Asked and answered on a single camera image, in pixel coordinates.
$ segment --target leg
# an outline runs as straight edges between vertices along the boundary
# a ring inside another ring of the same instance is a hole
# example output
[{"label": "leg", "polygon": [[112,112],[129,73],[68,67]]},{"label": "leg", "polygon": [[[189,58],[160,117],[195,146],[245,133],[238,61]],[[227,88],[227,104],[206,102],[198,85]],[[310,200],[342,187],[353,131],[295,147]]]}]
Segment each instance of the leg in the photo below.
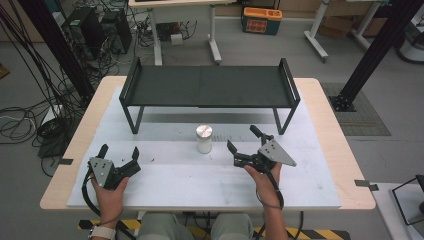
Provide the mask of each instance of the leg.
[{"label": "leg", "polygon": [[161,48],[161,45],[160,45],[159,36],[158,36],[157,29],[156,29],[155,13],[154,13],[154,10],[152,8],[149,8],[147,10],[147,13],[149,14],[150,25],[152,27],[152,35],[153,35],[153,41],[154,41],[153,49],[155,51],[155,65],[156,66],[162,66],[162,48]]},{"label": "leg", "polygon": [[141,219],[139,240],[194,240],[174,214],[147,212]]},{"label": "leg", "polygon": [[222,213],[211,231],[212,240],[249,240],[253,235],[252,221],[245,213]]},{"label": "leg", "polygon": [[323,62],[328,58],[327,52],[322,48],[321,44],[315,39],[315,35],[318,31],[318,28],[321,24],[321,21],[324,17],[325,11],[327,10],[329,0],[323,0],[321,3],[321,6],[318,9],[318,13],[315,17],[314,24],[312,25],[311,31],[305,31],[305,36],[309,40],[309,42],[312,44],[312,46],[315,48],[315,50],[318,52],[318,54],[321,56],[321,59]]},{"label": "leg", "polygon": [[215,41],[215,5],[211,5],[210,8],[211,8],[211,12],[210,12],[211,33],[208,35],[209,45],[211,47],[215,62],[220,64],[222,62],[222,58],[218,50],[218,45],[216,44],[216,41]]},{"label": "leg", "polygon": [[359,43],[365,48],[368,49],[370,47],[370,43],[362,36],[365,29],[368,27],[368,24],[372,20],[372,17],[377,12],[378,8],[380,7],[380,2],[373,2],[370,10],[368,10],[367,15],[365,15],[364,19],[362,20],[361,25],[358,27],[358,30],[352,29],[351,33],[356,38],[356,40],[359,41]]}]

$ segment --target white table in background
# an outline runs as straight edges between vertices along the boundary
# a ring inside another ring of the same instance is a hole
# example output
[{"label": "white table in background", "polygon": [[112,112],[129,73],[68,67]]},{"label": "white table in background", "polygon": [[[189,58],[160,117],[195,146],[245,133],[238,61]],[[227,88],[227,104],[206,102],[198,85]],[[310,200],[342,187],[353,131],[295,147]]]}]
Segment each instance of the white table in background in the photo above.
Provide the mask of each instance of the white table in background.
[{"label": "white table in background", "polygon": [[[188,20],[209,20],[209,45],[217,64],[222,58],[215,41],[215,5],[229,4],[235,0],[163,0],[135,2],[129,0],[132,8],[146,8],[152,26],[158,23],[181,22]],[[155,27],[152,27],[154,40],[155,65],[162,65],[162,50]]]},{"label": "white table in background", "polygon": [[[367,14],[365,15],[364,20],[362,20],[361,25],[358,27],[358,30],[352,29],[351,33],[353,36],[359,41],[361,45],[363,45],[365,48],[368,48],[370,46],[370,43],[362,36],[364,33],[364,30],[368,26],[369,22],[371,21],[372,17],[374,16],[375,12],[377,12],[378,8],[380,7],[381,3],[377,2],[375,0],[346,0],[347,2],[365,2],[365,1],[374,1],[371,8],[368,10]],[[325,11],[328,8],[328,4],[330,4],[330,0],[323,0],[317,15],[315,17],[314,23],[312,25],[312,28],[310,31],[305,31],[305,36],[309,40],[309,42],[312,44],[312,46],[315,48],[315,50],[318,52],[318,54],[321,56],[322,62],[325,62],[328,58],[327,52],[324,50],[324,48],[319,44],[319,42],[316,40],[315,36],[317,34],[318,28],[321,25],[322,19],[324,18]]]}]

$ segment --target black tape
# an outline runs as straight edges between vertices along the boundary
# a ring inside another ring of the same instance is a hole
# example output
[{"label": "black tape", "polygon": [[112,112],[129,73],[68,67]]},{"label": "black tape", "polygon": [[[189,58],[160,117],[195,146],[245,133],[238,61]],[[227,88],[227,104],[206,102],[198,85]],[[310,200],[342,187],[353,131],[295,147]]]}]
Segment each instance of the black tape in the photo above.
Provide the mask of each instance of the black tape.
[{"label": "black tape", "polygon": [[377,184],[370,184],[370,181],[368,180],[355,180],[355,185],[357,187],[367,187],[370,189],[370,191],[378,191],[380,190],[378,188]]},{"label": "black tape", "polygon": [[59,161],[59,164],[61,165],[72,165],[72,162],[74,161],[74,159],[66,159],[66,158],[62,158]]}]

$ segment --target black pole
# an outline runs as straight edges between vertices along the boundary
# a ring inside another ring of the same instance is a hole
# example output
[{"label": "black pole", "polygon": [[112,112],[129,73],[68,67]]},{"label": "black pole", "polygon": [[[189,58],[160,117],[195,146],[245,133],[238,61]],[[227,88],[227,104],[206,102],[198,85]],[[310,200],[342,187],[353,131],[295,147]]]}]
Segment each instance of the black pole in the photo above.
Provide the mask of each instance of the black pole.
[{"label": "black pole", "polygon": [[87,107],[95,90],[63,37],[44,0],[18,0],[18,2],[68,75],[69,80],[81,97],[82,105]]},{"label": "black pole", "polygon": [[394,12],[365,52],[349,81],[338,96],[330,97],[336,111],[349,111],[352,103],[371,74],[398,39],[406,25],[420,9],[424,0],[398,0]]}]

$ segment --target yellow black striped tape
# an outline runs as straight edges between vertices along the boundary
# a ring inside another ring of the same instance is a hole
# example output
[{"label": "yellow black striped tape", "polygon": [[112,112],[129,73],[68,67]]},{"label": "yellow black striped tape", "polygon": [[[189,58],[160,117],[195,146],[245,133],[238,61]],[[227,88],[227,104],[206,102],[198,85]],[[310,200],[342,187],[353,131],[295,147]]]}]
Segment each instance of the yellow black striped tape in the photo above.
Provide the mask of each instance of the yellow black striped tape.
[{"label": "yellow black striped tape", "polygon": [[[80,220],[78,229],[91,229],[99,222],[99,220]],[[121,220],[121,222],[125,225],[125,229],[140,229],[141,227],[141,221],[137,219]]]},{"label": "yellow black striped tape", "polygon": [[[140,229],[141,227],[141,221],[136,219],[129,219],[129,220],[121,220],[122,223],[126,226],[126,229]],[[80,220],[78,224],[78,229],[91,229],[95,224],[98,224],[99,220]],[[195,237],[205,237],[210,238],[207,232],[205,230],[194,227],[194,226],[188,226],[188,230],[190,230],[191,233]],[[256,237],[260,231],[260,227],[254,228],[253,236]],[[297,228],[289,228],[286,227],[287,233],[290,238],[293,238],[296,236],[298,229]],[[266,231],[262,233],[262,237],[266,236]],[[299,240],[312,240],[312,239],[325,239],[325,240],[350,240],[350,234],[346,231],[341,230],[327,230],[327,229],[314,229],[314,230],[307,230],[303,229],[298,237]]]},{"label": "yellow black striped tape", "polygon": [[[254,237],[259,233],[260,227],[254,228]],[[296,236],[298,229],[297,228],[288,228],[286,227],[287,234],[290,238]],[[326,240],[350,240],[350,234],[346,231],[341,230],[327,230],[327,229],[314,229],[307,230],[303,229],[300,231],[300,234],[297,239],[309,240],[309,239],[326,239]]]}]

